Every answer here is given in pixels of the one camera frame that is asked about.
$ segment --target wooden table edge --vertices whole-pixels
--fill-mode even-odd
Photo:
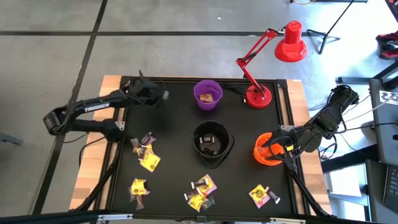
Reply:
[[[101,89],[99,91],[100,96],[107,95],[113,90],[119,88],[120,75],[105,75]],[[307,101],[305,99],[303,84],[301,80],[287,80],[287,89],[289,93],[290,106],[292,109],[293,119],[295,125],[302,125],[310,119],[310,115],[307,108]],[[282,108],[282,117],[284,123],[287,124],[287,108],[285,104],[285,97],[283,89],[280,87],[278,89],[280,95],[280,103]],[[113,108],[107,108],[104,110],[95,111],[94,120],[101,121],[106,118],[112,118],[114,113]],[[123,117],[124,110],[119,110],[118,121]],[[91,142],[95,139],[103,136],[100,133],[90,133],[87,142]],[[73,191],[70,209],[79,206],[84,199],[90,194],[94,189],[95,185],[98,183],[100,178],[100,172],[102,163],[104,160],[106,140],[97,142],[89,147],[87,147],[83,154],[83,159],[79,169],[79,173],[76,179],[75,189]],[[117,143],[112,143],[111,145],[111,156],[109,157],[108,164],[113,160],[114,152],[116,150]],[[301,155],[302,166],[305,184],[313,194],[315,200],[322,206],[322,208],[331,213],[331,207],[328,199],[328,194],[326,191],[325,182],[323,180],[323,172],[320,165],[320,160],[318,153],[316,151],[312,153],[304,152]],[[109,180],[104,186],[101,201],[99,204],[100,209],[105,208],[105,202],[108,198]],[[299,188],[295,184],[295,194],[297,199],[297,208],[300,214],[304,214],[302,197]]]

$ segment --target black table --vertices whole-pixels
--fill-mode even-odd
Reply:
[[[260,80],[274,96],[271,104],[257,110],[244,104],[239,95],[223,90],[223,98],[213,111],[202,111],[196,105],[193,87],[201,79],[163,79],[170,90],[167,104],[156,110],[134,106],[126,112],[126,135],[143,137],[153,132],[157,141],[154,152],[161,158],[153,173],[141,167],[132,153],[128,139],[121,147],[118,174],[109,209],[133,213],[135,218],[173,220],[235,220],[262,221],[265,217],[283,217],[297,213],[294,188],[284,165],[264,166],[253,157],[254,143],[259,135],[273,131],[282,124],[279,94],[275,80]],[[246,80],[216,79],[246,89]],[[209,169],[194,150],[192,132],[203,121],[216,120],[234,136],[235,144],[226,160],[216,169]],[[212,195],[215,205],[200,213],[191,208],[183,194],[190,182],[210,175],[217,190]],[[147,179],[150,194],[144,197],[145,209],[136,211],[136,202],[129,202],[127,188],[134,178]],[[249,192],[262,184],[281,197],[279,204],[267,202],[258,209]]]

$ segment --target black stand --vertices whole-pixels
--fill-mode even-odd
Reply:
[[[333,30],[333,28],[335,28],[336,24],[338,23],[338,21],[341,19],[341,17],[344,15],[344,13],[346,13],[347,9],[351,6],[351,4],[354,2],[355,0],[351,0],[347,6],[347,8],[343,11],[343,13],[340,15],[340,17],[336,20],[336,22],[332,25],[332,27],[329,29],[329,31],[327,33],[324,32],[319,32],[319,31],[315,31],[315,30],[311,30],[311,29],[307,29],[307,32],[313,32],[315,34],[318,34],[320,36],[322,36],[322,44],[321,44],[321,48],[318,52],[318,54],[322,54],[323,52],[323,48],[325,47],[326,44],[326,40],[327,38],[331,37],[329,36],[329,33],[331,32],[331,30]],[[335,40],[340,40],[339,37],[331,37],[334,38]]]
[[[10,136],[8,134],[3,134],[3,133],[0,133],[0,141],[9,142],[9,143],[17,144],[17,145],[21,145],[23,143],[22,140],[15,138],[13,136]]]
[[[392,65],[388,66],[383,71],[379,72],[375,75],[374,79],[382,79],[383,82],[388,82],[390,79],[390,75],[394,74],[398,71],[398,60],[396,60]],[[344,83],[344,84],[369,84],[369,80],[372,78],[356,78],[356,77],[338,77],[337,83]]]

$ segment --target red desk lamp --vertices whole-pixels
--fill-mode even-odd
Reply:
[[[275,56],[283,62],[298,62],[307,56],[307,45],[301,39],[302,25],[299,21],[292,21],[285,27],[285,38],[281,40],[275,49]],[[282,32],[274,29],[267,29],[264,35],[257,41],[252,49],[243,58],[236,59],[236,63],[242,68],[251,86],[246,90],[246,100],[254,108],[265,108],[272,99],[271,92],[264,85],[258,84],[254,77],[247,70],[248,63],[264,48],[266,44]]]

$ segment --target lamp arm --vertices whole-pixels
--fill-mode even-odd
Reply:
[[[250,72],[249,72],[249,70],[247,70],[246,66],[268,44],[268,42],[270,42],[279,33],[281,33],[281,32],[278,30],[268,28],[266,30],[266,32],[264,33],[264,35],[262,35],[262,37],[254,44],[254,46],[246,54],[246,56],[244,56],[243,58],[236,59],[236,63],[239,65],[239,67],[241,67],[246,78],[254,85],[254,87],[256,88],[256,90],[259,93],[262,93],[264,90],[260,86],[260,84],[258,84],[256,79],[254,79],[254,77],[250,74]]]

